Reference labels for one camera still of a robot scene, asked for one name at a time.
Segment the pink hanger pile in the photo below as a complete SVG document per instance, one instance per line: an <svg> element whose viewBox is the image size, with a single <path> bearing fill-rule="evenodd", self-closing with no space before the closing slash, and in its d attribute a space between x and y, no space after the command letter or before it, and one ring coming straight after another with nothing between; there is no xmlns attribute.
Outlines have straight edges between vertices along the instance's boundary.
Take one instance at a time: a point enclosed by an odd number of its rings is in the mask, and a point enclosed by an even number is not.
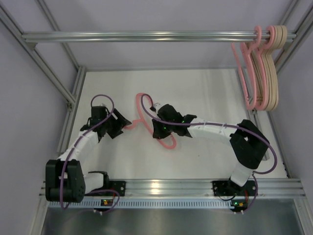
<svg viewBox="0 0 313 235"><path fill-rule="evenodd" d="M276 105L278 97L277 72L272 58L277 48L276 27L267 27L269 39L262 42L262 29L258 25L254 28L257 36L253 42L240 43L240 50L246 64L246 70L252 86L252 98L249 100L247 85L240 62L237 62L242 87L245 95L246 107L249 110L270 111Z"/></svg>
<svg viewBox="0 0 313 235"><path fill-rule="evenodd" d="M256 39L253 42L251 42L248 46L244 42L240 43L240 50L241 50L244 62L246 64L246 69L247 69L248 76L249 76L249 79L250 79L250 82L252 85L252 91L253 91L252 101L249 101L248 89L247 89L247 85L246 85L246 81L245 81L245 77L243 74L243 69L241 66L239 56L238 56L237 51L235 49L234 43L231 43L233 55L235 57L237 67L238 67L238 75L239 75L242 89L244 92L244 100L245 100L247 110L253 110L256 107L256 101L257 101L256 75L255 75L255 70L254 70L253 65L252 65L251 55L252 55L252 52L255 49L257 49L261 43L261 39L262 39L261 26L260 25L255 26L254 32L256 33Z"/></svg>

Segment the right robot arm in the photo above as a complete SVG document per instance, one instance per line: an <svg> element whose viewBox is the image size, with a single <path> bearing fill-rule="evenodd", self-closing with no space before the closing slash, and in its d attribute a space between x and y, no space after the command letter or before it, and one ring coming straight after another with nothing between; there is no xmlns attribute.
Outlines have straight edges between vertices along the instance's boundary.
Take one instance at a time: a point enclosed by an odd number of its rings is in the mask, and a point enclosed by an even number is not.
<svg viewBox="0 0 313 235"><path fill-rule="evenodd" d="M183 116L170 104L156 104L150 110L160 119L152 119L155 139L161 140L175 133L181 137L205 138L231 146L238 161L229 178L230 185L234 187L246 184L267 152L268 140L250 120L244 119L232 128L224 123L209 125L196 115Z"/></svg>

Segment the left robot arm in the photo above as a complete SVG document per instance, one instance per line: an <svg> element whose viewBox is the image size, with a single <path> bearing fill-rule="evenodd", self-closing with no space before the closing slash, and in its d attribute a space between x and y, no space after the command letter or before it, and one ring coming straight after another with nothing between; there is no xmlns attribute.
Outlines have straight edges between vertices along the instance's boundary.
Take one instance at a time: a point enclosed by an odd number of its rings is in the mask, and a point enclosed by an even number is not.
<svg viewBox="0 0 313 235"><path fill-rule="evenodd" d="M131 122L117 109L93 106L91 116L74 143L56 160L45 166L45 197L50 202L80 203L85 195L106 195L111 189L105 171L89 168L91 153L105 135L111 139L123 133Z"/></svg>

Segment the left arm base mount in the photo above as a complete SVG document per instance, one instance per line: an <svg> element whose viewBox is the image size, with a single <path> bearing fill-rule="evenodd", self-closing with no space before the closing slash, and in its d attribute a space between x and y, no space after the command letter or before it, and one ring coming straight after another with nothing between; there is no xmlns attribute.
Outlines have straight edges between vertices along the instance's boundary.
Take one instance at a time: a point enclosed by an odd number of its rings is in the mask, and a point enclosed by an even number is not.
<svg viewBox="0 0 313 235"><path fill-rule="evenodd" d="M115 190L121 197L124 197L126 191L126 181L110 181L108 185L105 186L105 189Z"/></svg>

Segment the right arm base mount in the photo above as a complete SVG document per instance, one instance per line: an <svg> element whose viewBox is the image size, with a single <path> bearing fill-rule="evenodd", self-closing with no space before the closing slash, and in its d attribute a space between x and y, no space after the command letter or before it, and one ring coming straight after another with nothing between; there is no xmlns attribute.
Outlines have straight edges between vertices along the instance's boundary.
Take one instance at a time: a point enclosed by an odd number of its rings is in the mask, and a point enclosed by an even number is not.
<svg viewBox="0 0 313 235"><path fill-rule="evenodd" d="M212 182L215 196L254 196L256 184L253 180L248 180L243 186L239 186L231 180L216 180Z"/></svg>

